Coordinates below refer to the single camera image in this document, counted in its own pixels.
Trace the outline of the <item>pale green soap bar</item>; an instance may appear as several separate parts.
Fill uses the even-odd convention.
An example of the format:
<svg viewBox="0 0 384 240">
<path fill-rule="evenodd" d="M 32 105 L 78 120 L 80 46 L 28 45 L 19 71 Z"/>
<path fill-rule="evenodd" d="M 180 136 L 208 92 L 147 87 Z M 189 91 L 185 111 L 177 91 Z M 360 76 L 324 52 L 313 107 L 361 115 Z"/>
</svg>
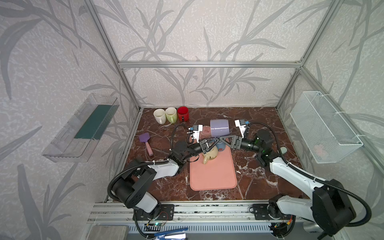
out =
<svg viewBox="0 0 384 240">
<path fill-rule="evenodd" d="M 286 147 L 281 147 L 280 152 L 282 155 L 285 155 L 288 152 L 288 149 Z"/>
</svg>

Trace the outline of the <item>clear plastic wall shelf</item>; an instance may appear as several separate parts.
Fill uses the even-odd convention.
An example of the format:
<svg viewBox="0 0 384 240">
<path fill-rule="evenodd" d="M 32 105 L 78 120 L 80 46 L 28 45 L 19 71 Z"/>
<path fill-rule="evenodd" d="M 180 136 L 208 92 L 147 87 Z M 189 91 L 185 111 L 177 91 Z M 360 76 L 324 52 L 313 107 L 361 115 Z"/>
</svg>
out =
<svg viewBox="0 0 384 240">
<path fill-rule="evenodd" d="M 117 97 L 89 94 L 42 155 L 54 163 L 86 163 L 120 104 Z"/>
</svg>

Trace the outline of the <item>pink mug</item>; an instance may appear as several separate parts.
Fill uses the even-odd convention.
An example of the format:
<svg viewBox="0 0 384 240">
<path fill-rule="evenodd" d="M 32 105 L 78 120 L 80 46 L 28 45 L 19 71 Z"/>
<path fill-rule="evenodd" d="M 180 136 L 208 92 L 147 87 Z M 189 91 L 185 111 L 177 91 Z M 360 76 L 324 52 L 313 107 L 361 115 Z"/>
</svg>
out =
<svg viewBox="0 0 384 240">
<path fill-rule="evenodd" d="M 201 139 L 210 138 L 211 136 L 212 136 L 211 127 L 210 126 L 203 126 L 203 130 L 200 133 Z"/>
</svg>

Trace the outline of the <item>red mug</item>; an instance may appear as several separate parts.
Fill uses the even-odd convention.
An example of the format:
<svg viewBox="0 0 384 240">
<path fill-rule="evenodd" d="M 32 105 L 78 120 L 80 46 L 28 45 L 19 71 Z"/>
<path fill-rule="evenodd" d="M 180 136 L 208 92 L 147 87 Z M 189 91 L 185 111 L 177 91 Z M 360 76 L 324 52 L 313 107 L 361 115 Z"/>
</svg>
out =
<svg viewBox="0 0 384 240">
<path fill-rule="evenodd" d="M 187 122 L 189 120 L 189 108 L 182 106 L 177 109 L 177 114 L 180 122 Z"/>
</svg>

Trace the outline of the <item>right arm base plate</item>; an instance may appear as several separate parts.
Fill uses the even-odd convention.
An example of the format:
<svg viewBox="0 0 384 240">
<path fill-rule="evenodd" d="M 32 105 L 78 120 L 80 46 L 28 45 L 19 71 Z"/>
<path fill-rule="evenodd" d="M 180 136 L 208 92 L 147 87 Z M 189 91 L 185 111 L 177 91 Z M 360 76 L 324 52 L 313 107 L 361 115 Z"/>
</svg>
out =
<svg viewBox="0 0 384 240">
<path fill-rule="evenodd" d="M 250 208 L 255 220 L 270 220 L 268 204 L 253 204 Z"/>
</svg>

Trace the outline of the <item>white mug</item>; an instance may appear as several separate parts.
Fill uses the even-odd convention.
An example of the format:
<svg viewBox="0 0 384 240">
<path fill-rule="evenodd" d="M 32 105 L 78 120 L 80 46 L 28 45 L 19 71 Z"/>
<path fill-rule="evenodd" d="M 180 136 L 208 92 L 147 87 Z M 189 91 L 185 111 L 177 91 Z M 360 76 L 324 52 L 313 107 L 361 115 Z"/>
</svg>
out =
<svg viewBox="0 0 384 240">
<path fill-rule="evenodd" d="M 166 123 L 166 112 L 164 109 L 156 109 L 153 113 L 155 120 L 158 124 L 163 125 Z"/>
</svg>

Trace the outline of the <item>purple spatula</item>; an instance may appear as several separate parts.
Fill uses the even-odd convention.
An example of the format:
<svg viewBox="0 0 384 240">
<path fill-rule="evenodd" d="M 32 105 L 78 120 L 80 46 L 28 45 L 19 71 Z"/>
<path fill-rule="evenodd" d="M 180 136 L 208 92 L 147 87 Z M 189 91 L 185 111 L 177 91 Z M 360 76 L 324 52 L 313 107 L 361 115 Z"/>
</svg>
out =
<svg viewBox="0 0 384 240">
<path fill-rule="evenodd" d="M 149 144 L 149 139 L 150 139 L 150 134 L 149 133 L 143 133 L 141 135 L 139 135 L 139 140 L 141 143 L 144 143 L 146 145 L 146 148 L 147 148 L 147 151 L 148 151 L 148 154 L 150 157 L 152 157 L 154 155 L 153 153 L 153 150 Z"/>
</svg>

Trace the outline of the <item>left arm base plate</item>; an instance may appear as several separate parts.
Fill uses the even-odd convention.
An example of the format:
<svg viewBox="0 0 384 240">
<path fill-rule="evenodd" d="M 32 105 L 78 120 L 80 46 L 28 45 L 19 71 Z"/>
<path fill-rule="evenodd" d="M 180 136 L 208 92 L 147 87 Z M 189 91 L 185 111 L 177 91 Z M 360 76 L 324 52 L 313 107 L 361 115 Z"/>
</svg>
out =
<svg viewBox="0 0 384 240">
<path fill-rule="evenodd" d="M 158 204 L 150 213 L 142 209 L 135 210 L 136 219 L 138 221 L 171 221 L 175 213 L 175 205 L 173 204 Z"/>
</svg>

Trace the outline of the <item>blue mug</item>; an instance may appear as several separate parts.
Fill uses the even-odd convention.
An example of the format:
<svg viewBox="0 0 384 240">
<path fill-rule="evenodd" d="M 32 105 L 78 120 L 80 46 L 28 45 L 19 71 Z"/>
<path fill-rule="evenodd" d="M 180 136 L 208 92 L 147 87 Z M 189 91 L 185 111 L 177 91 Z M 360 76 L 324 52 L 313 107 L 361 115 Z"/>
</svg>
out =
<svg viewBox="0 0 384 240">
<path fill-rule="evenodd" d="M 216 143 L 216 147 L 218 148 L 219 152 L 222 152 L 225 150 L 226 144 L 222 141 L 219 141 L 218 143 Z"/>
</svg>

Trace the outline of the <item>lavender mug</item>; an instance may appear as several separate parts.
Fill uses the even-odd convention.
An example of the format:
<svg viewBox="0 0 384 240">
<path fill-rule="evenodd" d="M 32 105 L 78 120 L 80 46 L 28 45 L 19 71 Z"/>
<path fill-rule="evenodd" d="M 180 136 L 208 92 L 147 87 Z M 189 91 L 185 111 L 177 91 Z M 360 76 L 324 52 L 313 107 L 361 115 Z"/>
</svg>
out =
<svg viewBox="0 0 384 240">
<path fill-rule="evenodd" d="M 225 119 L 215 119 L 210 121 L 211 136 L 221 137 L 230 134 L 229 121 Z"/>
</svg>

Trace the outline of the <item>pink plastic tray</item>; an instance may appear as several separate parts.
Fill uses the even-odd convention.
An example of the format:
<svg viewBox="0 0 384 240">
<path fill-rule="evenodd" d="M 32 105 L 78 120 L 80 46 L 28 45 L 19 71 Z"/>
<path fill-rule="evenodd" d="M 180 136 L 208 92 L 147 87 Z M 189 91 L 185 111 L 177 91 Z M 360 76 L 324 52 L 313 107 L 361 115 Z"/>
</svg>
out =
<svg viewBox="0 0 384 240">
<path fill-rule="evenodd" d="M 194 191 L 233 189 L 237 185 L 236 171 L 230 148 L 203 164 L 204 156 L 192 157 L 190 186 Z"/>
</svg>

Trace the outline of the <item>light green mug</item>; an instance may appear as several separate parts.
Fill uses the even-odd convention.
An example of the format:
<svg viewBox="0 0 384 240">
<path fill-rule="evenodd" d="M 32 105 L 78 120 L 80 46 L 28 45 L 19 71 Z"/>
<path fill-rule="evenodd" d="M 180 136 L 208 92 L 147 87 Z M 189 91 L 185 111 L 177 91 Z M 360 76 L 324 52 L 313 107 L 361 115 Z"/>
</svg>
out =
<svg viewBox="0 0 384 240">
<path fill-rule="evenodd" d="M 170 107 L 165 110 L 166 118 L 171 124 L 175 124 L 178 120 L 177 109 Z"/>
</svg>

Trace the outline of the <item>beige teapot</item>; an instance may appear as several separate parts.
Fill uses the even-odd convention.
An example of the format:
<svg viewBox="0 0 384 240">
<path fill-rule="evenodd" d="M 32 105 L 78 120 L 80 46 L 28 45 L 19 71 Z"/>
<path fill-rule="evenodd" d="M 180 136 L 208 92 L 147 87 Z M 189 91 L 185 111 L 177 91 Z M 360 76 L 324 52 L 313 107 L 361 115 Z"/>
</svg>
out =
<svg viewBox="0 0 384 240">
<path fill-rule="evenodd" d="M 218 148 L 214 146 L 209 152 L 207 152 L 206 154 L 203 154 L 204 156 L 203 164 L 205 165 L 207 164 L 208 161 L 215 159 L 218 156 L 218 152 L 219 152 Z"/>
</svg>

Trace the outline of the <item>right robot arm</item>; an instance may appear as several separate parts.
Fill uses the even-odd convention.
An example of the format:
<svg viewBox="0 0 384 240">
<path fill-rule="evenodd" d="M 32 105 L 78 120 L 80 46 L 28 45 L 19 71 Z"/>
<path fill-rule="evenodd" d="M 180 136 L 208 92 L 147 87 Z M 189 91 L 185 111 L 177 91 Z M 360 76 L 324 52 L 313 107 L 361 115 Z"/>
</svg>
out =
<svg viewBox="0 0 384 240">
<path fill-rule="evenodd" d="M 287 161 L 272 129 L 259 130 L 252 140 L 236 135 L 219 139 L 232 149 L 255 152 L 262 167 L 269 167 L 273 174 L 308 196 L 308 199 L 281 196 L 275 203 L 281 213 L 317 224 L 322 230 L 319 240 L 332 237 L 345 227 L 360 227 L 371 220 L 372 209 L 368 203 L 346 190 L 340 182 L 318 178 Z"/>
</svg>

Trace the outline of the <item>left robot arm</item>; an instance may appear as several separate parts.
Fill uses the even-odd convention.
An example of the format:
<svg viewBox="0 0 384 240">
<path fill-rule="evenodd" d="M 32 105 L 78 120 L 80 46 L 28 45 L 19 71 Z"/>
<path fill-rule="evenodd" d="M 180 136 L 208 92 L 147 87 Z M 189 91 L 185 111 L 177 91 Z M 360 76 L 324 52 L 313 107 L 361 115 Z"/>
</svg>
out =
<svg viewBox="0 0 384 240">
<path fill-rule="evenodd" d="M 192 144 L 180 141 L 162 161 L 146 162 L 137 158 L 110 181 L 108 196 L 123 203 L 128 209 L 157 216 L 160 214 L 161 204 L 148 192 L 153 181 L 178 175 L 185 164 L 190 162 L 190 158 L 208 153 L 218 142 L 218 138 L 207 138 Z"/>
</svg>

